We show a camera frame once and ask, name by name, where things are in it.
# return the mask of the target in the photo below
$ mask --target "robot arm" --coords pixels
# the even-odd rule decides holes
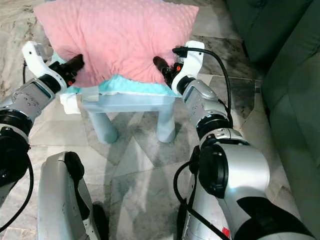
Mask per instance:
[[[84,66],[82,55],[65,64],[54,62],[47,66],[42,45],[32,41],[25,44],[22,52],[36,78],[0,102],[0,207],[28,168],[28,136],[35,119],[56,94],[75,82],[77,71]]]
[[[203,48],[201,42],[188,42],[179,51],[183,59],[173,68],[162,58],[153,60],[165,82],[182,95],[200,141],[199,150],[193,151],[199,153],[192,154],[190,161],[190,170],[200,184],[193,184],[195,189],[186,204],[210,222],[214,220],[209,219],[213,215],[210,206],[216,197],[234,240],[313,240],[300,220],[267,199],[270,170],[266,159],[233,129],[230,111],[210,87],[197,79]],[[187,214],[180,235],[183,240],[216,239],[208,224],[199,219]]]

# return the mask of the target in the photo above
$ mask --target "black cable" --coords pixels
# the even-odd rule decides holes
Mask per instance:
[[[224,63],[222,62],[221,58],[213,51],[209,51],[209,50],[202,49],[202,48],[196,48],[196,47],[181,46],[181,47],[176,47],[176,48],[172,49],[172,51],[175,54],[178,54],[179,56],[187,53],[188,51],[199,52],[199,53],[211,55],[212,57],[214,57],[217,60],[217,62],[219,63],[219,65],[222,69],[224,79],[225,79],[225,84],[226,84],[227,100],[228,100],[226,113],[227,113],[227,117],[230,122],[230,125],[231,125],[231,127],[233,127],[234,121],[233,121],[233,118],[231,115],[231,85],[230,85],[228,72],[227,72],[226,67],[225,67]]]
[[[29,176],[30,176],[30,184],[29,184],[29,190],[28,190],[28,194],[24,200],[24,203],[22,204],[22,206],[19,208],[19,210],[13,215],[13,217],[0,228],[0,233],[3,232],[7,227],[10,226],[10,224],[13,223],[14,220],[17,219],[17,217],[22,213],[22,211],[25,209],[25,207],[27,206],[31,195],[32,195],[32,191],[34,189],[34,171],[32,168],[32,164],[30,161],[30,158],[28,157],[28,169],[29,169]]]
[[[173,178],[173,190],[178,198],[179,202],[187,209],[187,211],[193,215],[195,218],[197,218],[201,223],[203,223],[205,226],[207,226],[212,232],[214,232],[219,238],[222,240],[230,240],[226,235],[224,235],[223,232],[221,232],[218,228],[216,228],[214,225],[212,225],[208,220],[206,220],[203,216],[201,216],[198,212],[196,212],[191,206],[189,206],[186,203],[186,200],[182,198],[182,196],[179,193],[178,190],[178,177],[183,169],[185,169],[187,166],[191,164],[191,161],[186,162],[183,164],[175,173]]]
[[[27,67],[27,63],[26,63],[26,60],[24,60],[24,62],[23,62],[23,68],[22,68],[23,84],[26,83],[26,67]]]

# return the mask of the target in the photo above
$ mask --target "floor tile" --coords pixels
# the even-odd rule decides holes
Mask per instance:
[[[246,122],[246,119],[243,116],[239,115],[234,109],[231,109],[231,116],[233,120],[233,128],[241,132],[241,128]]]
[[[110,239],[175,239],[179,202],[173,176],[181,163],[119,176],[112,181]],[[178,188],[188,190],[189,172],[183,171]]]
[[[298,219],[300,219],[299,210],[297,208],[294,196],[291,191],[286,187],[282,186],[278,192],[276,198],[273,200],[273,204],[291,213]]]
[[[281,188],[282,188],[281,184],[270,180],[269,186],[265,190],[266,197],[273,203],[277,198]]]
[[[8,228],[3,240],[35,240],[36,232],[19,228]]]
[[[273,164],[272,167],[270,183],[280,185],[281,187],[285,187],[286,189],[290,190],[291,188],[284,166],[282,165],[280,158],[278,158],[276,161],[276,164]]]
[[[40,119],[35,119],[31,131],[29,133],[29,140],[33,138],[33,136],[39,131],[39,129],[43,126],[44,122]]]
[[[156,167],[189,160],[194,147],[199,144],[196,128],[190,123],[181,99],[176,100],[174,118],[176,137],[170,143],[162,143],[157,139],[156,112],[145,112],[139,125],[133,128],[135,140]]]
[[[241,128],[246,140],[259,149],[269,163],[271,172],[281,165],[264,112],[253,111]]]
[[[254,95],[254,110],[256,110],[258,112],[265,111],[264,101],[263,101],[261,93],[256,93]]]
[[[146,153],[139,146],[134,137],[131,138],[124,155],[114,172],[114,177],[151,170],[152,164]]]
[[[213,75],[211,75],[211,74],[199,73],[197,76],[197,79],[202,80],[208,86],[210,85],[212,78],[213,78]]]
[[[235,112],[246,119],[251,111],[254,109],[255,104],[255,89],[254,81],[249,79],[240,79],[230,77],[231,87],[231,108]],[[213,76],[209,85],[217,96],[227,104],[227,86],[226,80],[223,76]]]
[[[108,113],[109,119],[112,121],[114,127],[118,130],[118,139],[112,144],[101,143],[88,113],[83,107],[79,106],[81,115],[83,118],[84,128],[88,139],[88,144],[95,149],[98,153],[108,159],[114,165],[117,165],[122,159],[125,150],[133,136],[133,131],[137,125],[139,125],[143,112],[120,112],[120,113]]]
[[[0,210],[0,224],[3,226],[21,207],[26,199],[29,189],[28,181],[18,182],[17,185],[11,190],[3,203]],[[17,217],[17,219],[10,225],[13,228],[24,228],[30,231],[36,231],[37,229],[37,197],[38,188],[34,187],[31,199],[23,210],[23,212]]]
[[[242,41],[196,35],[190,39],[203,42],[205,49],[215,52],[221,58],[229,77],[246,79],[262,79],[264,77],[264,74],[255,69],[245,56],[242,49]],[[203,57],[203,65],[200,73],[223,75],[218,62],[207,54]]]
[[[255,80],[255,93],[260,94],[262,92],[263,80]]]
[[[33,14],[33,6],[42,0],[6,1],[0,9],[0,98],[7,96],[23,83],[22,47],[26,41],[43,43],[49,41],[41,24]]]
[[[40,119],[42,121],[81,121],[81,114],[66,114],[64,106],[60,103],[57,96],[42,112]]]
[[[241,40],[226,6],[201,6],[192,28],[192,34],[195,36]]]
[[[30,138],[31,145],[87,146],[82,121],[47,121]]]

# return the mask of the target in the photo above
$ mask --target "stool leg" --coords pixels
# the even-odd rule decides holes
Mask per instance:
[[[156,136],[162,143],[170,143],[175,138],[174,104],[167,105],[159,111]]]
[[[103,144],[112,144],[118,138],[118,131],[113,126],[106,113],[88,112],[95,133]]]

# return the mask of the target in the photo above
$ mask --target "teal cloth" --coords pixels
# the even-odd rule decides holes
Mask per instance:
[[[58,61],[63,64],[66,61],[54,52],[52,55],[52,62]],[[167,85],[158,83],[143,83],[138,81],[132,81],[124,78],[121,75],[114,75],[111,79],[105,80],[98,85],[99,93],[101,94],[114,94],[114,93],[128,93],[128,94],[146,94],[156,96],[172,96],[180,97],[176,95]],[[81,93],[82,88],[71,86],[66,90],[66,94]]]

